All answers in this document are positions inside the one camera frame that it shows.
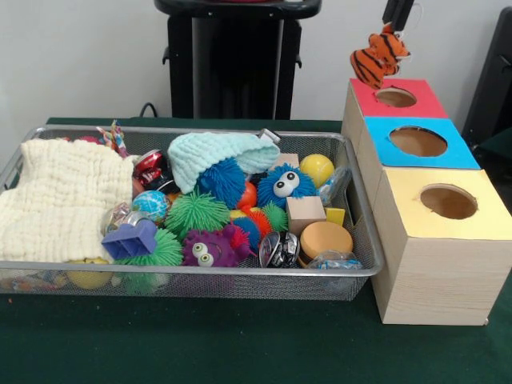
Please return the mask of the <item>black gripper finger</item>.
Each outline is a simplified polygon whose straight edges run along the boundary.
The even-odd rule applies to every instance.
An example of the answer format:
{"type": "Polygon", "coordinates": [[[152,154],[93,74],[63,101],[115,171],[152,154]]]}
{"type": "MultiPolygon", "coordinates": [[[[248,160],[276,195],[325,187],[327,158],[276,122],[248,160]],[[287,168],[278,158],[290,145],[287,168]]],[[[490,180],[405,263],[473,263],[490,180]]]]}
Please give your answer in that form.
{"type": "Polygon", "coordinates": [[[399,19],[399,15],[401,12],[401,1],[400,0],[388,0],[386,3],[386,7],[382,14],[382,23],[384,25],[391,24],[395,26],[399,19]]]}
{"type": "Polygon", "coordinates": [[[399,0],[398,1],[398,30],[405,29],[411,9],[414,5],[414,0],[399,0]]]}

